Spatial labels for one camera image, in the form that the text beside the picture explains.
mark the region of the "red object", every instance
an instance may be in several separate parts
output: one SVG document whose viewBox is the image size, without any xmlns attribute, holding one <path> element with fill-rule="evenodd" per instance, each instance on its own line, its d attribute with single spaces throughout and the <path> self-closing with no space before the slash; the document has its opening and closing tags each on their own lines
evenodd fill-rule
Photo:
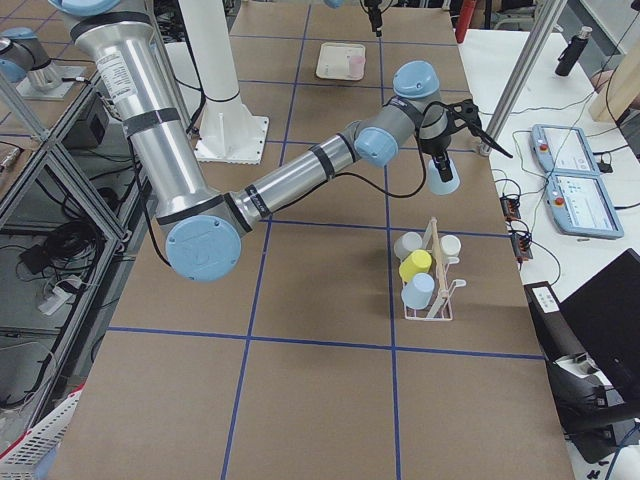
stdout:
<svg viewBox="0 0 640 480">
<path fill-rule="evenodd" d="M 460 8 L 460 17 L 456 24 L 456 41 L 458 43 L 464 42 L 464 37 L 471 24 L 471 17 L 476 9 L 476 3 L 477 0 L 464 0 L 462 8 Z"/>
</svg>

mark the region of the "yellow cup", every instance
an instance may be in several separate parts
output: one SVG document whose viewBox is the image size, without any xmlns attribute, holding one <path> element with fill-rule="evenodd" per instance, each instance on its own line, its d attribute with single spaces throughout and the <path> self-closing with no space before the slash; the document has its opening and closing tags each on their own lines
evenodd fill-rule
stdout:
<svg viewBox="0 0 640 480">
<path fill-rule="evenodd" d="M 409 283 L 417 273 L 427 273 L 431 268 L 431 255 L 426 250 L 414 250 L 400 264 L 400 277 Z"/>
</svg>

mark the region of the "black monitor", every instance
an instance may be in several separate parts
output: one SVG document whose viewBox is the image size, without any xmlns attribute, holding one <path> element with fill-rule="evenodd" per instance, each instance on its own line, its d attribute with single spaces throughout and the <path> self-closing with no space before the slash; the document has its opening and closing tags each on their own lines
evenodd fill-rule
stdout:
<svg viewBox="0 0 640 480">
<path fill-rule="evenodd" d="M 622 398 L 640 400 L 640 256 L 624 251 L 560 311 Z"/>
</svg>

